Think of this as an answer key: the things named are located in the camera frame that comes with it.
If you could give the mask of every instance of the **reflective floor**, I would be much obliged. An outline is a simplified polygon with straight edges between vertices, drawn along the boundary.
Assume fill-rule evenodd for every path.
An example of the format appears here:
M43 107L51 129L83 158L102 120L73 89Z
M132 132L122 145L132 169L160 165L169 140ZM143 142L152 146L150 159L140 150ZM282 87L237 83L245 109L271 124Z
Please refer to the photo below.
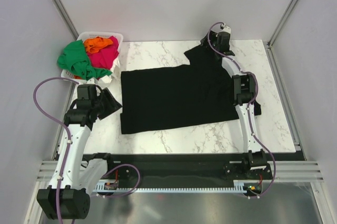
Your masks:
M58 223L48 220L46 223ZM231 194L135 193L92 198L90 212L76 224L320 224L309 184L274 184L261 199Z

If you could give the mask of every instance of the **black t-shirt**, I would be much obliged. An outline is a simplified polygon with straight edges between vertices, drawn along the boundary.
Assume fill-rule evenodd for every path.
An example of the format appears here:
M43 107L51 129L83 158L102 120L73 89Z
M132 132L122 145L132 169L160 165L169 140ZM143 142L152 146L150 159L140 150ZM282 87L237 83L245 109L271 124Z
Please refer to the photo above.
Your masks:
M122 134L238 119L232 80L221 58L197 46L185 52L190 65L122 72ZM255 103L255 115L261 106Z

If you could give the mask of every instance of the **gray wall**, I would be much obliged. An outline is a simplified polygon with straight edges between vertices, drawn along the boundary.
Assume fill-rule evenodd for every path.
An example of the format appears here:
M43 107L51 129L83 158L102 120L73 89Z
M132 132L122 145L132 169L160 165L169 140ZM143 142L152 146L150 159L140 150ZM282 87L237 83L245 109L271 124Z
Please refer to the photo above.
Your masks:
M226 22L233 39L272 35L290 0L62 0L78 32L121 33L127 41L199 40Z
M0 222L23 223L57 125L33 104L40 81L60 75L56 60L72 37L51 0L0 0ZM61 118L69 84L46 84L42 107Z
M274 45L308 158L337 208L337 0L300 0Z

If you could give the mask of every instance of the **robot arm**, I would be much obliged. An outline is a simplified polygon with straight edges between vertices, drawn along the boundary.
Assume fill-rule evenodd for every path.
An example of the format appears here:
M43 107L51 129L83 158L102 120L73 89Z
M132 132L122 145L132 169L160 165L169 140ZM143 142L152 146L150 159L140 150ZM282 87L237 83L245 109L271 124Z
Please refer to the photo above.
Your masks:
M100 178L107 172L107 161L90 160L80 176L80 165L86 142L97 118L104 119L122 106L103 89L97 95L96 85L80 85L77 88L77 100L74 101L64 116L64 124L71 133L71 140L65 137L55 172L47 189L40 189L37 201L49 219L57 219L56 191L60 186L60 210L63 219L84 219L90 207L90 194ZM63 176L60 177L64 164Z
M231 28L224 23L216 24L223 24L221 26L222 30L219 33L210 30L207 36L201 40L201 45L210 47L215 51L215 56L221 60L222 67L232 77L233 106L235 106L240 119L244 152L246 153L243 163L248 164L244 165L243 169L245 171L264 169L267 167L267 160L264 151L261 149L261 145L255 139L255 137L257 139L259 137L256 130L254 104L248 106L256 94L257 83L255 83L253 76L243 72L235 61L235 55L230 50L229 45Z

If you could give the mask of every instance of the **white marble surface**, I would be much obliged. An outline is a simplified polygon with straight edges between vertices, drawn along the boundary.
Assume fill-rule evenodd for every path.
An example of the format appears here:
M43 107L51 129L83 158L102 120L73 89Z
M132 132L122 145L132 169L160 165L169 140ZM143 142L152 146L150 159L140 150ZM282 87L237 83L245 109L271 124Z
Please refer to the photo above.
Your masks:
M189 64L184 52L197 41L124 43L120 53L121 70L136 70ZM275 81L261 40L231 41L231 50L244 70L256 74L260 92L257 101L262 115L256 117L261 141L272 152L295 152ZM122 103L121 83L114 79L109 87ZM239 120L199 126L121 134L120 109L94 124L85 154L189 154L233 153L243 151Z

